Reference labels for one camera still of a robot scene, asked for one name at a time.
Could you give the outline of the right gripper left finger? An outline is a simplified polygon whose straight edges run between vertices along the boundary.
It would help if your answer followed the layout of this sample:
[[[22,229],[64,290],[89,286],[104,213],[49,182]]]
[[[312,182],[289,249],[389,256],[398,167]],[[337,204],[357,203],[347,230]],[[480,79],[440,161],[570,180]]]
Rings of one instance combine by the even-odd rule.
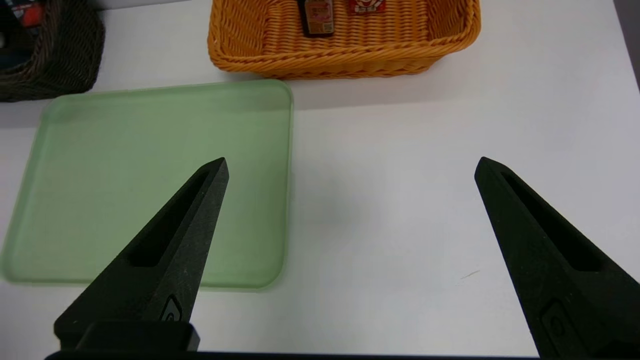
[[[99,321],[191,317],[229,182],[223,157],[195,171],[54,323],[83,333]]]

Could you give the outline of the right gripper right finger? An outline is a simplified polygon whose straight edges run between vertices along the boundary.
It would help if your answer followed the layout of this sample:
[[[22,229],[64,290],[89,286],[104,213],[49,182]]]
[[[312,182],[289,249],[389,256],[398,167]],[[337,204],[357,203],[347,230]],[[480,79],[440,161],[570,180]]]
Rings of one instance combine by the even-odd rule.
[[[474,179],[542,359],[637,359],[640,286],[514,171]]]

